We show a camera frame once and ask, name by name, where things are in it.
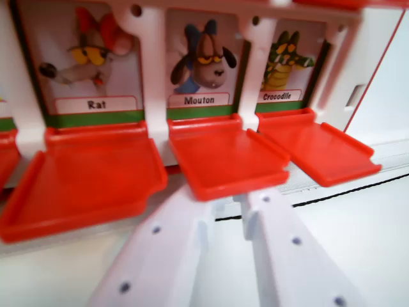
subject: red flap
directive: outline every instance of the red flap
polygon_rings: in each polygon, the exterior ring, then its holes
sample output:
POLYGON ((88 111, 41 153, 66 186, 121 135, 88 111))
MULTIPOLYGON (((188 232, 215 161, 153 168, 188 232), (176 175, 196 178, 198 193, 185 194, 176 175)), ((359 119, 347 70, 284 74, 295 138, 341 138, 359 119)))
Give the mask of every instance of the red flap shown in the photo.
POLYGON ((408 8, 409 0, 293 0, 295 3, 328 6, 347 10, 358 10, 368 6, 386 8, 408 8))
POLYGON ((20 161, 20 154, 15 146, 16 134, 16 130, 0 132, 0 192, 20 161))
POLYGON ((171 148, 199 200, 211 200, 284 183, 289 155, 238 115, 169 120, 171 148))
POLYGON ((167 175, 144 122, 47 131, 0 220, 13 242, 141 214, 167 175))
POLYGON ((373 149, 333 126, 314 122, 311 109, 258 113, 259 131, 324 187, 377 173, 373 149))

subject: label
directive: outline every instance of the label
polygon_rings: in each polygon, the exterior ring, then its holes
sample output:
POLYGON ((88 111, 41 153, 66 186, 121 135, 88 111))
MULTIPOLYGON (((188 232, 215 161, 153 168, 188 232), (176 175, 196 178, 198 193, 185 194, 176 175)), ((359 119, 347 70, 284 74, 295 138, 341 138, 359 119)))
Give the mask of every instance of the label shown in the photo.
POLYGON ((118 112, 136 109, 137 101, 133 96, 56 99, 56 114, 118 112))
POLYGON ((224 106, 229 102, 229 93, 204 93, 188 95, 171 95, 169 107, 210 107, 224 106))
POLYGON ((12 114, 8 109, 7 102, 2 100, 0 101, 0 118, 10 118, 12 114))
POLYGON ((285 102, 301 100, 301 90, 261 91, 257 102, 285 102))

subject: white divider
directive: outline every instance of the white divider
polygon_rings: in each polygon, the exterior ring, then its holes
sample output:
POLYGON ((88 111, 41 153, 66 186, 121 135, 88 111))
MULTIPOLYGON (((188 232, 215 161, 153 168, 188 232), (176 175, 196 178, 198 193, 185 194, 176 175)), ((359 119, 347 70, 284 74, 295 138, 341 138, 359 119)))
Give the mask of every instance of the white divider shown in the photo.
POLYGON ((249 62, 244 77, 242 96, 238 106, 238 114, 243 120, 243 129, 258 129, 258 117, 254 114, 258 103, 260 86, 273 42, 277 19, 264 18, 258 25, 252 24, 252 19, 240 21, 244 38, 251 43, 249 62))
POLYGON ((45 149, 45 123, 6 0, 0 1, 0 37, 0 85, 19 130, 17 147, 28 160, 45 149))

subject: white plastic arm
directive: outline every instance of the white plastic arm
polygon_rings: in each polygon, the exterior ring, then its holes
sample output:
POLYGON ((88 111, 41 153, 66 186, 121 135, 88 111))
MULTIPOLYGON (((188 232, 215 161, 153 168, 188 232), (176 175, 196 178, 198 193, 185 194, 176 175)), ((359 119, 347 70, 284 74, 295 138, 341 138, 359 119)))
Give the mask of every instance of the white plastic arm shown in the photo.
POLYGON ((136 228, 89 306, 188 306, 200 253, 225 202, 196 201, 187 185, 177 190, 136 228))
POLYGON ((366 305, 278 190, 254 191, 240 201, 262 307, 366 305))

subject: picture card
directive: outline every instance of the picture card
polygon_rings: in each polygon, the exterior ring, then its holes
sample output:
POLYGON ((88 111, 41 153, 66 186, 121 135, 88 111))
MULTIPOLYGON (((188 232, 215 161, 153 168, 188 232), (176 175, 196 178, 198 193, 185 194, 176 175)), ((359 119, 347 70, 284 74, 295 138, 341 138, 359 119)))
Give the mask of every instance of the picture card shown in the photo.
POLYGON ((259 103, 303 100, 325 40, 325 27, 322 22, 278 21, 259 103))
POLYGON ((243 38, 234 15, 169 10, 167 106, 233 104, 243 38))
POLYGON ((49 114, 143 109, 139 41, 104 3, 19 1, 49 114))

